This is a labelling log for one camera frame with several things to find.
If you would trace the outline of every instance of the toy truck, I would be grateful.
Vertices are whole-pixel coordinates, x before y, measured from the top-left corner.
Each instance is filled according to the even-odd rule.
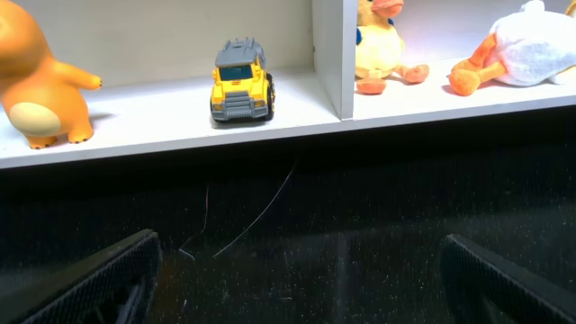
[[[274,80],[266,72],[264,50],[254,39],[228,41],[218,52],[212,71],[214,87],[210,98],[216,122],[274,117]]]

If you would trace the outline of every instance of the truck windshield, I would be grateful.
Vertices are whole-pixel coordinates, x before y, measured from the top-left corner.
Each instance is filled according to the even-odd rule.
[[[252,68],[250,68],[250,65],[220,68],[220,79],[222,81],[241,80],[247,78],[252,78]]]

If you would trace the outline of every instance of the ribbed black pad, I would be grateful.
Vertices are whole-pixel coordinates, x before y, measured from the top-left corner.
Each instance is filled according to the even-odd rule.
[[[519,323],[576,323],[576,297],[459,235],[445,238],[442,281],[457,324],[494,322],[489,302]]]
[[[4,297],[0,323],[144,322],[160,262],[158,234],[145,229]]]

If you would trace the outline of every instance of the orange plush foot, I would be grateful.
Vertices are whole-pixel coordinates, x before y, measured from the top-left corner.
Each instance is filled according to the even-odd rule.
[[[94,131],[92,130],[92,126],[90,123],[76,126],[69,134],[68,134],[68,141],[72,144],[79,144],[90,140],[90,138],[94,135]]]
[[[380,95],[386,88],[386,81],[380,78],[367,77],[356,82],[358,92],[365,95]]]
[[[406,72],[404,79],[410,83],[422,83],[430,74],[430,67],[422,64],[411,68]]]
[[[450,75],[450,86],[459,95],[473,94],[481,82],[478,73],[465,69],[457,69]]]
[[[482,66],[474,64],[470,61],[469,58],[459,62],[454,67],[452,67],[452,72],[456,71],[457,69],[465,69],[468,71],[479,71],[482,69]]]
[[[28,143],[30,144],[30,148],[31,149],[44,149],[47,148],[48,146],[56,143],[56,136],[50,136],[50,137],[31,137],[31,136],[26,136],[26,139],[28,139]]]

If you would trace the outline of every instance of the cream belly patch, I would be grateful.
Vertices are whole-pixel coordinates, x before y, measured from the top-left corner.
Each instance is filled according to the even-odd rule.
[[[10,109],[9,118],[18,131],[28,136],[55,136],[60,131],[58,116],[40,104],[17,103]]]

